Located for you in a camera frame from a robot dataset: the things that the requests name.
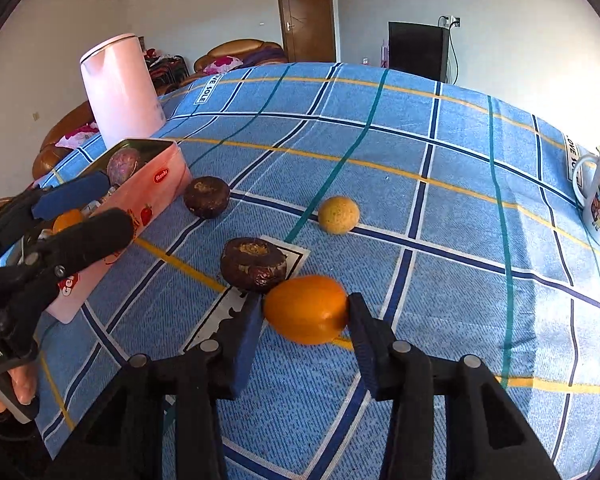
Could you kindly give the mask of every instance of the blue tablecloth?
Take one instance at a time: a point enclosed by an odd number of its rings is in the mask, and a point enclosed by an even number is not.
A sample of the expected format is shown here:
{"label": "blue tablecloth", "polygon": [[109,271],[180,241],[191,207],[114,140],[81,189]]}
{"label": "blue tablecloth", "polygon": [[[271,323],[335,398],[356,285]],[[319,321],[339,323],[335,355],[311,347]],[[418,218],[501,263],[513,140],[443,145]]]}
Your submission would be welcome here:
{"label": "blue tablecloth", "polygon": [[[480,356],[563,478],[600,459],[600,248],[576,209],[559,131],[487,95],[363,66],[235,70],[196,104],[207,83],[162,99],[169,119],[156,137],[179,139],[195,176],[230,183],[230,206],[196,221],[176,200],[75,319],[50,329],[37,423],[53,454],[130,355],[177,354],[214,304],[217,287],[154,254],[221,281],[226,240],[268,235],[310,251],[301,274],[362,292],[398,337],[444,358]],[[44,184],[103,152],[90,140]],[[329,236],[314,211],[338,194],[362,216]],[[378,477],[390,404],[370,400],[346,346],[264,331],[247,388],[219,403],[230,478]],[[173,478],[173,424],[166,431]],[[438,399],[437,479],[444,431]]]}

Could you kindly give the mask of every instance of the yellow round fruit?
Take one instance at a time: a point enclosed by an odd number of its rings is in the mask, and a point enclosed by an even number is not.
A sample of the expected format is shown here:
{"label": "yellow round fruit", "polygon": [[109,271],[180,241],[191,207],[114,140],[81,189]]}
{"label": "yellow round fruit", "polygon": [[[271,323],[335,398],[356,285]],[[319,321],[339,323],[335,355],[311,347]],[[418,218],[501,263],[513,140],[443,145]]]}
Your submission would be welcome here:
{"label": "yellow round fruit", "polygon": [[53,232],[57,235],[60,231],[71,227],[72,225],[79,224],[84,220],[82,213],[79,209],[71,209],[62,213],[54,222]]}
{"label": "yellow round fruit", "polygon": [[330,235],[351,231],[360,220],[358,204],[346,196],[332,196],[318,210],[318,222]]}
{"label": "yellow round fruit", "polygon": [[327,276],[292,278],[265,296],[264,317],[295,343],[328,343],[347,325],[347,293]]}

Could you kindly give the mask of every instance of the screw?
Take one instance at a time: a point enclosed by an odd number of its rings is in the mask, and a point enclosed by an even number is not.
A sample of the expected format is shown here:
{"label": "screw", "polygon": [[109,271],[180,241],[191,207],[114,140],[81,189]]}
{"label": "screw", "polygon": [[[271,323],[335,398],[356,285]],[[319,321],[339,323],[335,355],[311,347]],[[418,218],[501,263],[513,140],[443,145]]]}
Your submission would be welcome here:
{"label": "screw", "polygon": [[144,354],[136,354],[129,359],[129,364],[132,365],[133,368],[142,368],[146,362],[147,358]]}
{"label": "screw", "polygon": [[207,339],[200,343],[200,349],[203,352],[215,352],[220,348],[220,343],[215,339]]}
{"label": "screw", "polygon": [[411,351],[411,345],[406,341],[394,341],[391,347],[400,354],[406,354]]}
{"label": "screw", "polygon": [[464,364],[466,364],[469,368],[480,368],[480,358],[475,355],[465,355],[464,356]]}
{"label": "screw", "polygon": [[39,258],[40,258],[39,253],[29,253],[29,254],[27,254],[27,257],[24,259],[24,263],[28,266],[32,266],[38,261]]}

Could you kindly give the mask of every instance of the wall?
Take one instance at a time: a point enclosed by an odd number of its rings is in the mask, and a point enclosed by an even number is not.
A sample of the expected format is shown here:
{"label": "wall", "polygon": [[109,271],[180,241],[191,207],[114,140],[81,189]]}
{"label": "wall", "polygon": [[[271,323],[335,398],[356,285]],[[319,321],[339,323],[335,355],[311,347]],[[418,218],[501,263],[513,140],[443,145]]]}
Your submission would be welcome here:
{"label": "wall", "polygon": [[[32,181],[51,127],[86,100],[79,61],[128,32],[119,0],[22,0],[0,30],[0,198]],[[33,113],[40,118],[33,120]]]}
{"label": "wall", "polygon": [[388,21],[460,16],[458,85],[536,113],[590,149],[600,143],[600,19],[586,0],[339,3],[343,61],[377,66]]}
{"label": "wall", "polygon": [[[190,66],[225,41],[257,38],[282,44],[278,0],[126,0],[126,4],[132,31],[144,36],[148,48],[180,54]],[[337,0],[333,7],[339,56]]]}

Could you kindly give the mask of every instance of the pink floral cushion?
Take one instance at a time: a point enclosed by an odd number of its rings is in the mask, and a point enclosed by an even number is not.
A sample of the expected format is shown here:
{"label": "pink floral cushion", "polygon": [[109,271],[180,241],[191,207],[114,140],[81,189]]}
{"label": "pink floral cushion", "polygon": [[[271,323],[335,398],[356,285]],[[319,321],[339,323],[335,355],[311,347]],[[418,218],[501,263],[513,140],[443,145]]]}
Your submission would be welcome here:
{"label": "pink floral cushion", "polygon": [[207,65],[204,72],[207,75],[224,74],[241,65],[242,62],[237,57],[222,56],[216,59],[212,64]]}

